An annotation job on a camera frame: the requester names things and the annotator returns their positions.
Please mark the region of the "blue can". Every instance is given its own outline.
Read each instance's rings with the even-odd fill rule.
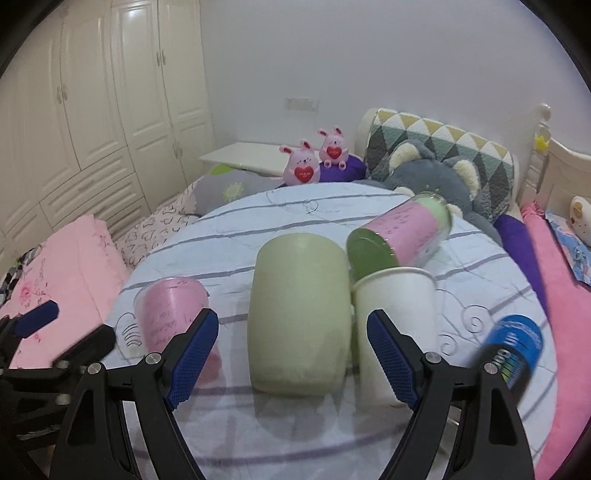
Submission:
[[[540,327],[523,315],[509,315],[497,322],[476,357],[475,367],[497,366],[519,402],[540,360],[544,339]]]

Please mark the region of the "purple pillow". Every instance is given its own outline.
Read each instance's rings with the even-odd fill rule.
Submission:
[[[496,220],[495,228],[503,240],[503,248],[505,248],[514,262],[519,265],[525,278],[530,282],[531,287],[538,296],[538,300],[546,315],[548,315],[544,282],[542,281],[540,267],[534,253],[534,246],[526,226],[511,215],[503,213]]]
[[[320,163],[320,182],[325,183],[329,181],[354,181],[363,180],[365,178],[365,163],[355,156],[349,155],[347,160],[347,168],[339,170],[337,165],[326,168],[323,163]]]

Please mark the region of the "white bedsheet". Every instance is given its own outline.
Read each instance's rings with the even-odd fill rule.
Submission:
[[[288,232],[324,235],[344,246],[354,228],[406,197],[349,183],[297,186],[260,193],[220,208],[155,250],[133,273],[109,315],[118,348],[107,367],[139,361],[132,302],[159,278],[190,275],[210,294],[220,319],[222,375],[200,385],[175,417],[203,473],[211,480],[378,478],[410,418],[407,408],[357,409],[358,378],[325,398],[292,400],[253,392],[246,353],[246,314],[256,254]],[[556,356],[548,321],[517,265],[487,236],[454,219],[449,239],[426,269],[437,277],[440,351],[461,365],[494,322],[523,314],[542,327],[545,347],[519,411],[537,460],[556,407]],[[128,424],[145,478],[155,478],[133,408]],[[430,478],[447,459],[437,455]]]

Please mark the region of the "pink blanket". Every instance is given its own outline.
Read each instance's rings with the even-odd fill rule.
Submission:
[[[583,354],[591,341],[591,288],[574,279],[543,212],[534,204],[521,212],[540,264],[558,360],[556,416],[535,471],[536,480],[548,480],[591,417],[591,357]]]
[[[45,368],[104,323],[129,277],[106,223],[78,218],[49,237],[26,266],[0,317],[29,312],[54,300],[57,320],[21,341],[11,368]]]

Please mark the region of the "white toy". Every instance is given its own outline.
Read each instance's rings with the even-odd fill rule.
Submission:
[[[570,202],[570,223],[577,236],[591,247],[591,204],[583,197]]]

